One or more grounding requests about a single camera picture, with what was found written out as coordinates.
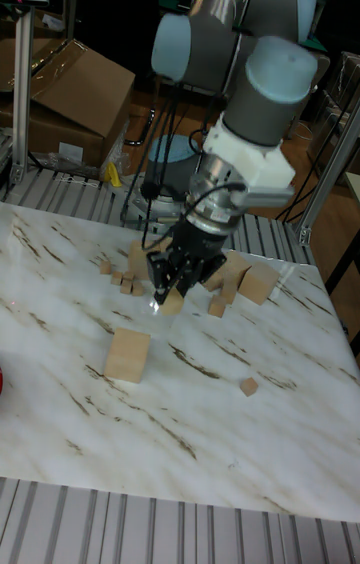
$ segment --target black cable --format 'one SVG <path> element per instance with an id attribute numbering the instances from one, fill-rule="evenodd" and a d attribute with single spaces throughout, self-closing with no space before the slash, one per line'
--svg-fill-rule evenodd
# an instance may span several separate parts
<path id="1" fill-rule="evenodd" d="M 124 226 L 124 221 L 125 221 L 125 219 L 126 219 L 126 212 L 127 212 L 128 206 L 129 206 L 130 197 L 131 197 L 131 195 L 132 195 L 132 192 L 133 192 L 133 190 L 134 190 L 135 184 L 136 184 L 136 182 L 137 182 L 137 180 L 138 180 L 138 177 L 139 177 L 139 175 L 140 175 L 141 169 L 142 169 L 143 164 L 144 164 L 144 162 L 145 162 L 146 156 L 147 156 L 148 151 L 149 151 L 149 149 L 150 149 L 150 146 L 151 146 L 151 143 L 152 143 L 152 140 L 153 140 L 155 131 L 156 131 L 157 127 L 159 126 L 160 120 L 161 120 L 161 118 L 162 118 L 162 116 L 163 116 L 163 114 L 164 114 L 164 112 L 165 112 L 165 109 L 166 109 L 167 105 L 168 105 L 169 102 L 170 102 L 171 95 L 172 95 L 172 90 L 170 91 L 169 95 L 167 96 L 167 98 L 166 98 L 166 100 L 165 100 L 165 102 L 164 102 L 164 104 L 163 104 L 163 106 L 162 106 L 162 108 L 161 108 L 161 111 L 160 111 L 160 113 L 159 113 L 159 116 L 157 117 L 156 122 L 155 122 L 155 124 L 154 124 L 154 126 L 153 126 L 151 132 L 150 132 L 149 135 L 148 135 L 148 138 L 147 138 L 147 141 L 146 141 L 146 146 L 145 146 L 145 148 L 144 148 L 143 155 L 142 155 L 141 160 L 140 160 L 140 162 L 139 162 L 139 165 L 138 165 L 138 167 L 137 167 L 137 169 L 136 169 L 136 173 L 135 173 L 134 178 L 133 178 L 133 180 L 132 180 L 132 182 L 131 182 L 131 184 L 130 184 L 129 190 L 128 190 L 127 195 L 126 195 L 125 200 L 124 200 L 123 207 L 122 207 L 122 209 L 121 209 L 120 221 L 123 222 L 122 226 Z"/>
<path id="2" fill-rule="evenodd" d="M 345 163 L 344 166 L 342 167 L 342 169 L 341 169 L 341 171 L 340 171 L 340 173 L 339 173 L 337 179 L 340 179 L 340 178 L 344 175 L 344 173 L 345 173 L 347 167 L 349 166 L 349 163 L 350 163 L 351 160 L 352 160 L 352 157 L 353 157 L 353 155 L 350 154 L 349 157 L 348 157 L 348 159 L 346 160 L 346 163 Z M 317 184 L 314 186 L 314 188 L 311 189 L 311 191 L 309 191 L 308 193 L 306 193 L 306 195 L 304 195 L 304 197 L 302 197 L 300 200 L 298 200 L 297 203 L 302 202 L 302 200 L 305 200 L 305 199 L 308 197 L 308 195 L 311 195 L 311 193 L 313 193 L 313 192 L 315 191 L 316 186 L 317 186 Z M 297 213 L 296 215 L 294 215 L 294 217 L 290 217 L 287 221 L 288 221 L 288 222 L 293 222 L 294 220 L 296 220 L 297 217 L 301 217 L 301 215 L 302 215 L 303 213 L 304 213 L 304 211 L 300 211 L 300 213 Z"/>
<path id="3" fill-rule="evenodd" d="M 196 135 L 196 133 L 201 133 L 201 135 L 204 135 L 202 129 L 201 129 L 201 128 L 197 128 L 195 131 L 193 131 L 192 133 L 190 133 L 190 135 L 189 135 L 189 140 L 188 140 L 188 141 L 189 141 L 189 146 L 190 146 L 191 150 L 193 151 L 193 153 L 195 153 L 196 155 L 200 155 L 201 150 L 198 149 L 198 148 L 195 148 L 195 147 L 193 146 L 193 143 L 192 143 L 193 137 L 194 137 L 194 135 Z"/>
<path id="4" fill-rule="evenodd" d="M 211 188 L 209 191 L 206 191 L 206 193 L 203 193 L 193 204 L 191 204 L 191 206 L 189 206 L 189 208 L 185 211 L 185 213 L 180 217 L 180 220 L 177 222 L 177 224 L 184 222 L 186 218 L 190 215 L 191 211 L 193 211 L 197 207 L 197 205 L 200 204 L 200 202 L 202 202 L 202 200 L 208 197 L 208 195 L 211 195 L 211 193 L 214 193 L 215 191 L 221 191 L 223 188 L 226 188 L 229 191 L 244 191 L 245 185 L 239 182 L 230 182 L 229 184 L 221 184 L 221 186 L 214 186 L 214 188 Z M 172 224 L 167 229 L 167 231 L 165 231 L 164 235 L 162 235 L 161 237 L 159 237 L 159 239 L 152 242 L 150 246 L 147 246 L 146 248 L 144 248 L 143 246 L 142 247 L 143 251 L 147 253 L 148 251 L 151 251 L 153 248 L 155 248 L 155 246 L 161 244 L 161 242 L 163 242 L 164 239 L 166 239 L 169 236 L 173 228 L 174 225 Z"/>
<path id="5" fill-rule="evenodd" d="M 142 237 L 142 241 L 141 241 L 141 247 L 142 248 L 144 248 L 144 246 L 145 246 L 146 236 L 147 236 L 147 233 L 148 233 L 148 230 L 149 230 L 151 204 L 152 204 L 152 199 L 149 199 L 148 209 L 147 209 L 147 212 L 146 212 L 145 228 L 144 228 L 144 233 L 143 233 L 143 237 Z"/>
<path id="6" fill-rule="evenodd" d="M 42 171 L 43 170 L 43 165 L 40 164 L 39 160 L 35 157 L 35 155 L 33 155 L 31 153 L 31 151 L 28 150 L 28 157 L 30 157 L 31 161 L 35 164 L 35 166 L 37 166 L 37 168 Z"/>
<path id="7" fill-rule="evenodd" d="M 164 161 L 163 161 L 163 166 L 162 166 L 161 175 L 160 175 L 160 191 L 161 191 L 163 184 L 164 184 L 165 173 L 166 173 L 166 168 L 167 168 L 167 164 L 168 164 L 171 144 L 172 144 L 172 141 L 173 141 L 174 135 L 175 135 L 174 122 L 175 122 L 175 117 L 176 117 L 176 109 L 177 109 L 178 103 L 179 103 L 179 94 L 180 94 L 181 88 L 182 88 L 182 84 L 180 84 L 179 88 L 175 90 L 173 112 L 172 112 L 171 119 L 170 119 L 170 125 L 169 125 L 168 135 L 167 135 L 167 139 L 166 139 Z"/>
<path id="8" fill-rule="evenodd" d="M 316 189 L 317 184 L 315 184 L 314 188 L 311 189 L 311 191 L 309 191 L 308 193 L 306 193 L 306 195 L 303 195 L 303 197 L 300 197 L 298 200 L 296 200 L 296 202 L 294 201 L 291 205 L 292 209 L 297 205 L 297 204 L 301 204 L 301 202 L 303 202 L 304 200 L 306 200 L 307 197 L 309 197 L 309 195 L 311 195 L 315 189 Z M 284 208 L 283 211 L 281 211 L 281 213 L 279 213 L 279 215 L 277 215 L 277 217 L 275 219 L 279 219 L 282 215 L 284 215 L 284 213 L 286 213 L 287 208 Z"/>
<path id="9" fill-rule="evenodd" d="M 162 125 L 162 129 L 160 131 L 160 136 L 158 138 L 156 153 L 155 153 L 154 162 L 153 162 L 154 168 L 153 168 L 152 182 L 149 182 L 149 183 L 146 184 L 146 186 L 147 186 L 146 192 L 148 193 L 148 197 L 146 197 L 145 192 L 143 193 L 144 197 L 146 197 L 146 199 L 148 200 L 148 207 L 147 207 L 147 213 L 146 213 L 144 233 L 143 233 L 143 238 L 142 238 L 142 246 L 145 245 L 146 236 L 147 236 L 147 233 L 148 233 L 148 230 L 149 230 L 152 200 L 156 199 L 156 197 L 159 195 L 159 192 L 160 192 L 161 187 L 162 187 L 161 181 L 160 181 L 160 184 L 156 184 L 156 167 L 157 167 L 158 160 L 159 160 L 159 154 L 160 154 L 162 139 L 163 139 L 164 134 L 165 134 L 165 129 L 166 129 L 166 125 L 169 121 L 169 117 L 171 117 L 169 132 L 172 131 L 172 120 L 175 117 L 176 108 L 177 108 L 177 95 L 176 95 L 176 88 L 175 87 L 173 89 L 171 89 L 170 96 L 173 99 L 172 99 L 170 106 L 168 108 L 168 112 L 166 114 L 164 123 Z"/>
<path id="10" fill-rule="evenodd" d="M 171 96 L 172 96 L 173 99 L 172 99 L 172 101 L 171 101 L 171 105 L 170 105 L 170 107 L 169 107 L 169 109 L 168 109 L 168 112 L 167 112 L 165 121 L 164 121 L 163 126 L 162 126 L 162 129 L 161 129 L 161 131 L 160 131 L 160 136 L 159 136 L 159 138 L 158 138 L 158 143 L 157 143 L 157 147 L 156 147 L 156 153 L 155 153 L 154 162 L 153 162 L 153 164 L 154 164 L 154 169 L 153 169 L 152 181 L 153 181 L 154 183 L 156 182 L 156 168 L 157 168 L 157 164 L 158 164 L 158 161 L 159 161 L 160 149 L 161 149 L 161 144 L 162 144 L 163 137 L 164 137 L 164 135 L 165 135 L 166 125 L 167 125 L 167 123 L 168 123 L 168 121 L 169 121 L 170 116 L 173 116 L 174 112 L 176 113 L 177 97 L 175 96 L 175 93 L 176 93 L 176 85 L 175 85 L 175 87 L 173 87 L 172 90 L 171 90 Z"/>

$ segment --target marble table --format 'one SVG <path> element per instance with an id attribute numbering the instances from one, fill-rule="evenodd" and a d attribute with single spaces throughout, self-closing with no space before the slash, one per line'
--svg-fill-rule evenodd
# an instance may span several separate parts
<path id="1" fill-rule="evenodd" d="M 99 274 L 138 236 L 0 204 L 0 475 L 359 521 L 359 371 L 317 269 L 271 260 L 263 306 L 219 320 L 198 285 L 168 318 Z M 102 375 L 118 326 L 151 335 L 138 385 Z"/>

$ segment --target wooden cube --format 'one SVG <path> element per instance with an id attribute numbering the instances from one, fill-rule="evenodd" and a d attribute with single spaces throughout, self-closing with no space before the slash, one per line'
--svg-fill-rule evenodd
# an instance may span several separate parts
<path id="1" fill-rule="evenodd" d="M 165 237 L 165 239 L 159 244 L 160 251 L 162 253 L 166 251 L 167 247 L 170 246 L 171 242 L 172 242 L 172 237 Z"/>
<path id="2" fill-rule="evenodd" d="M 115 286 L 120 286 L 121 280 L 122 280 L 122 272 L 114 271 L 111 278 L 111 284 L 115 284 Z"/>
<path id="3" fill-rule="evenodd" d="M 111 262 L 109 260 L 102 260 L 100 262 L 100 275 L 110 275 L 111 273 Z"/>
<path id="4" fill-rule="evenodd" d="M 209 315 L 214 317 L 222 317 L 226 308 L 226 300 L 221 295 L 213 295 L 209 304 Z"/>
<path id="5" fill-rule="evenodd" d="M 130 280 L 124 280 L 121 282 L 121 289 L 120 292 L 124 293 L 125 295 L 130 295 L 132 290 L 132 282 Z"/>
<path id="6" fill-rule="evenodd" d="M 183 305 L 184 298 L 174 286 L 169 292 L 164 304 L 160 305 L 160 311 L 163 315 L 177 315 L 180 313 Z"/>
<path id="7" fill-rule="evenodd" d="M 141 242 L 138 240 L 133 240 L 130 244 L 128 267 L 129 267 L 129 271 L 134 273 L 136 279 L 138 280 L 149 279 L 146 253 L 142 250 Z"/>
<path id="8" fill-rule="evenodd" d="M 224 277 L 221 273 L 221 270 L 215 271 L 215 273 L 209 277 L 209 279 L 205 282 L 204 287 L 206 288 L 209 293 L 216 291 L 216 289 L 221 288 L 224 284 Z"/>
<path id="9" fill-rule="evenodd" d="M 144 287 L 141 282 L 138 282 L 138 280 L 133 282 L 132 294 L 135 295 L 135 297 L 141 297 L 141 295 L 144 295 Z"/>
<path id="10" fill-rule="evenodd" d="M 138 384 L 144 370 L 150 335 L 117 328 L 107 356 L 104 375 Z"/>
<path id="11" fill-rule="evenodd" d="M 250 395 L 254 395 L 258 389 L 258 383 L 255 382 L 253 377 L 249 377 L 247 380 L 244 380 L 243 383 L 240 385 L 240 388 L 243 393 L 245 393 L 246 397 L 250 397 Z"/>
<path id="12" fill-rule="evenodd" d="M 123 275 L 123 281 L 128 280 L 129 282 L 132 282 L 134 277 L 135 277 L 135 274 L 133 273 L 133 271 L 125 271 L 125 273 Z"/>
<path id="13" fill-rule="evenodd" d="M 244 295 L 255 304 L 263 304 L 275 288 L 280 274 L 268 264 L 256 262 L 246 273 L 240 288 Z"/>
<path id="14" fill-rule="evenodd" d="M 237 283 L 234 278 L 230 276 L 224 279 L 224 285 L 221 289 L 221 297 L 223 297 L 227 304 L 232 304 L 237 293 Z"/>
<path id="15" fill-rule="evenodd" d="M 240 255 L 240 253 L 237 251 L 229 251 L 226 254 L 226 262 L 221 267 L 220 271 L 224 279 L 232 280 L 239 286 L 250 267 L 250 262 Z"/>

